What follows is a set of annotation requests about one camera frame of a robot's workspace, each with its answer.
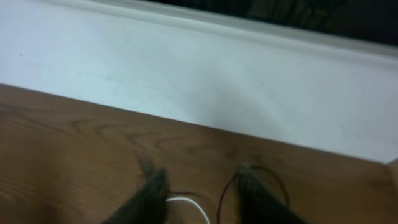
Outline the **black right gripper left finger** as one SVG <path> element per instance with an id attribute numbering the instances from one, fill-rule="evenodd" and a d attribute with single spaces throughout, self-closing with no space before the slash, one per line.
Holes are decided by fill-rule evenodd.
<path id="1" fill-rule="evenodd" d="M 164 224 L 167 220 L 167 171 L 152 161 L 140 161 L 145 183 L 102 224 Z"/>

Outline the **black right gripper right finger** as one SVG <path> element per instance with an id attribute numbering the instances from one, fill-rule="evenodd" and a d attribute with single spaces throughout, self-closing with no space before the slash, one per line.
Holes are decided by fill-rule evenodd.
<path id="1" fill-rule="evenodd" d="M 257 171 L 270 174 L 278 183 L 284 201 L 281 202 L 269 190 Z M 280 177 L 267 167 L 242 163 L 238 169 L 237 193 L 241 223 L 258 224 L 305 224 L 290 210 L 290 197 Z"/>

